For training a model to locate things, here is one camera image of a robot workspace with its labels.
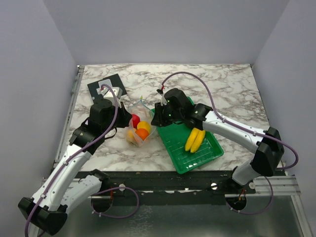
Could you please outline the yellow lemon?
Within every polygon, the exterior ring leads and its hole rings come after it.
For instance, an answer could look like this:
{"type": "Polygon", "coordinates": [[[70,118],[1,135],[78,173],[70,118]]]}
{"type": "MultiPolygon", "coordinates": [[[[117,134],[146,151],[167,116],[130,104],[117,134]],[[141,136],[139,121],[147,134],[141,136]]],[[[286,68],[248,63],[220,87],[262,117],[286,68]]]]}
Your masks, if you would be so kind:
{"type": "Polygon", "coordinates": [[[146,121],[140,121],[137,125],[137,129],[145,129],[147,130],[149,133],[151,132],[151,126],[149,123],[147,123],[146,121]]]}

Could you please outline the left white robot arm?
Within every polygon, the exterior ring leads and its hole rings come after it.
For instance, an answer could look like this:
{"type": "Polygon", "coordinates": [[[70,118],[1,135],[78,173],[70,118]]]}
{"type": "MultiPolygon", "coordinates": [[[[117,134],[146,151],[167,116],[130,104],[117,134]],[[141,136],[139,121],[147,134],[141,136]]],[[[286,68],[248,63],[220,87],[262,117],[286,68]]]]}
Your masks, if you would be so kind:
{"type": "Polygon", "coordinates": [[[18,203],[26,218],[25,236],[29,236],[30,225],[51,236],[57,234],[76,206],[90,195],[103,195],[108,191],[109,178],[98,169],[91,171],[71,190],[68,187],[104,143],[106,134],[112,129],[127,127],[131,118],[119,99],[101,99],[91,106],[89,117],[74,130],[62,159],[45,183],[32,197],[24,197],[18,203]]]}

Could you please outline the green plastic tray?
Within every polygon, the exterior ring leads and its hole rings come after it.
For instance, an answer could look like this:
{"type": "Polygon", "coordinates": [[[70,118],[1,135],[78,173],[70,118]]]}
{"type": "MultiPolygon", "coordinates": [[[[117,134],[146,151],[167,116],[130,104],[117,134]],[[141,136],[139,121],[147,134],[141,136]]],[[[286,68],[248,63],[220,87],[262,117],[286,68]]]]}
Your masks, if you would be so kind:
{"type": "Polygon", "coordinates": [[[179,112],[170,104],[158,103],[153,109],[157,130],[176,171],[184,174],[224,154],[210,132],[189,128],[181,121],[179,112]]]}

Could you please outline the red apple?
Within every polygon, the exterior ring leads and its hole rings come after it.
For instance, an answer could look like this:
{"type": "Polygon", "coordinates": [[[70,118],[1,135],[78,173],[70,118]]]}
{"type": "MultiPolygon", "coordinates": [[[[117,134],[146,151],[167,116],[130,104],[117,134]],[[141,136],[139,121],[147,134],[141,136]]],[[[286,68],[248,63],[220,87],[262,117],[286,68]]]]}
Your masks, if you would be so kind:
{"type": "Polygon", "coordinates": [[[139,122],[140,122],[139,116],[136,115],[136,114],[132,114],[132,125],[133,125],[133,128],[136,129],[139,122]]]}

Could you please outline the orange fruit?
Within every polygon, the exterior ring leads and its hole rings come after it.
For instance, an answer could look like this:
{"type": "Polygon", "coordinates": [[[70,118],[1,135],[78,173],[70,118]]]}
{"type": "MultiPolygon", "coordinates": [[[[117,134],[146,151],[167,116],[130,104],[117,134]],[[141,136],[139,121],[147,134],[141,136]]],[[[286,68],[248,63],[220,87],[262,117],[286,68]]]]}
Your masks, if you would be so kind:
{"type": "Polygon", "coordinates": [[[148,130],[144,128],[139,128],[135,131],[135,133],[144,141],[150,134],[148,130]]]}

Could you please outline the clear zip top bag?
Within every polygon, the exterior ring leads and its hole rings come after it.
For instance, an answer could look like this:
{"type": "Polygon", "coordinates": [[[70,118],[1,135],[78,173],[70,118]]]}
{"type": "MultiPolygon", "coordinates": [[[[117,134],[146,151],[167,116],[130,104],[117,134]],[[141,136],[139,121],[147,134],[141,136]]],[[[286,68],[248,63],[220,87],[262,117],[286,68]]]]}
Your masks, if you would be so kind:
{"type": "Polygon", "coordinates": [[[156,130],[156,127],[151,125],[154,112],[145,105],[142,97],[127,111],[132,115],[132,119],[125,130],[125,138],[135,146],[141,147],[150,140],[156,130]]]}

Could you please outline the orange peach with leaf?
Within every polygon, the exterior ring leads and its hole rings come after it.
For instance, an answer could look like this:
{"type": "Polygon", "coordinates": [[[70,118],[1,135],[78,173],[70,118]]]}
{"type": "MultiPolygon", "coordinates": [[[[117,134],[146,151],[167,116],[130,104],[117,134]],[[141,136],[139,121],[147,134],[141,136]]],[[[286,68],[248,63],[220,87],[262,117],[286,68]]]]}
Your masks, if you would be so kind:
{"type": "Polygon", "coordinates": [[[134,133],[135,133],[136,129],[132,128],[132,129],[128,129],[126,132],[126,140],[132,144],[136,144],[136,140],[134,138],[134,133]]]}

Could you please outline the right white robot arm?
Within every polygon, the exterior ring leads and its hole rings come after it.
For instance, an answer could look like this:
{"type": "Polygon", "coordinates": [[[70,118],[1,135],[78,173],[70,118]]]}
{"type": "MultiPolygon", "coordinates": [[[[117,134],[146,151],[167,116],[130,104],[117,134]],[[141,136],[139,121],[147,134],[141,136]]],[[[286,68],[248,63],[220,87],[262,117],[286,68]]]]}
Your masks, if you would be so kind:
{"type": "Polygon", "coordinates": [[[194,104],[177,88],[163,94],[161,100],[155,103],[151,124],[166,127],[173,122],[182,122],[187,127],[221,135],[254,154],[252,159],[235,168],[227,180],[227,188],[232,193],[240,192],[254,178],[274,176],[284,153],[277,129],[269,127],[268,130],[262,130],[235,120],[229,121],[222,114],[216,114],[210,106],[194,104]]]}

